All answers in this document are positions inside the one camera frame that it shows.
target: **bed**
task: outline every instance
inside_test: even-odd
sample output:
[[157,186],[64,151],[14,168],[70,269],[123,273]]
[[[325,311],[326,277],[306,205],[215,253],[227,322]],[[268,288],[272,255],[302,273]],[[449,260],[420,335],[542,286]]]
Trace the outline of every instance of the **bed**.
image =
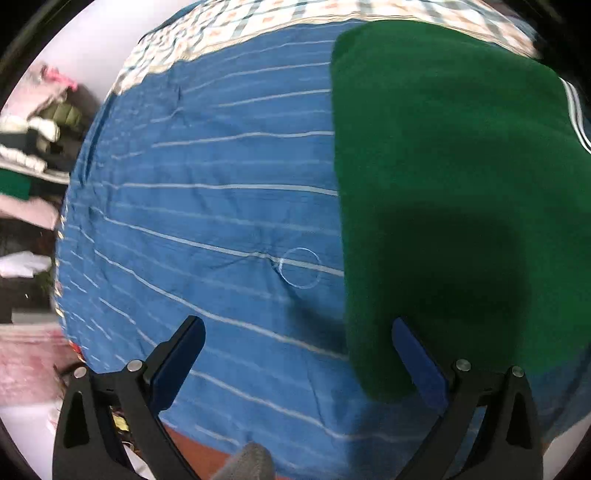
[[[388,18],[535,56],[477,0],[198,2],[126,61],[59,231],[58,313],[90,367],[145,358],[199,315],[206,346],[162,420],[228,453],[259,442],[293,479],[392,478],[436,420],[417,394],[372,402],[347,361],[330,55]],[[589,413],[590,365],[591,346],[530,375],[545,442]]]

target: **white cloth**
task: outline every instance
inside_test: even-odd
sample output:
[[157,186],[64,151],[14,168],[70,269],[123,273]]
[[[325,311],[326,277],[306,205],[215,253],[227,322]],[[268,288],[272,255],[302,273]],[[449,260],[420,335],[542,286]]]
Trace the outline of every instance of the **white cloth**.
[[37,130],[50,142],[57,142],[60,139],[60,127],[53,120],[45,120],[38,116],[30,120],[24,120],[15,115],[0,117],[0,132],[25,133],[29,128]]
[[47,162],[39,157],[36,157],[35,155],[25,155],[22,151],[17,150],[16,148],[7,148],[2,144],[0,144],[0,157],[25,168],[30,168],[37,173],[43,173],[47,169]]
[[3,278],[33,278],[36,273],[50,268],[51,258],[28,251],[0,258],[0,277]]

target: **folded clothes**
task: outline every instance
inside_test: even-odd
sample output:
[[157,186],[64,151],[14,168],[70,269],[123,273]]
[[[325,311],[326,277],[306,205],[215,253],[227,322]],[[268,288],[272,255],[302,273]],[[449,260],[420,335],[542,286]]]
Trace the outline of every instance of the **folded clothes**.
[[16,218],[48,230],[56,227],[59,212],[40,198],[27,201],[0,194],[0,218]]
[[591,338],[591,142],[548,67],[436,25],[372,22],[332,63],[349,356],[365,391],[410,379],[406,317],[442,362],[541,372]]

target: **green towel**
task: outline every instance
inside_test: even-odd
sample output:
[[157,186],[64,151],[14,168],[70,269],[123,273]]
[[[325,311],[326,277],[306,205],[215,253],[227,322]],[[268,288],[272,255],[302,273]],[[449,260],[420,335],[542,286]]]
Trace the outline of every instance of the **green towel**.
[[21,200],[28,200],[31,179],[22,173],[0,168],[0,193]]
[[405,316],[442,362],[547,370],[591,338],[591,155],[549,68],[412,21],[342,34],[331,63],[350,360],[411,389]]

